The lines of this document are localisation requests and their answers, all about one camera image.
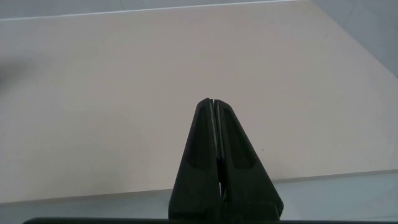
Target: black clamp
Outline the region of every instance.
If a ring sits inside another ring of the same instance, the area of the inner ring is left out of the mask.
[[[169,203],[169,220],[277,221],[283,203],[232,108],[205,99],[195,112]]]

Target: beige surface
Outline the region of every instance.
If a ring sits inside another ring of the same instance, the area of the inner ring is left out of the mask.
[[[172,188],[195,105],[273,179],[398,169],[398,80],[310,2],[0,22],[0,202]]]

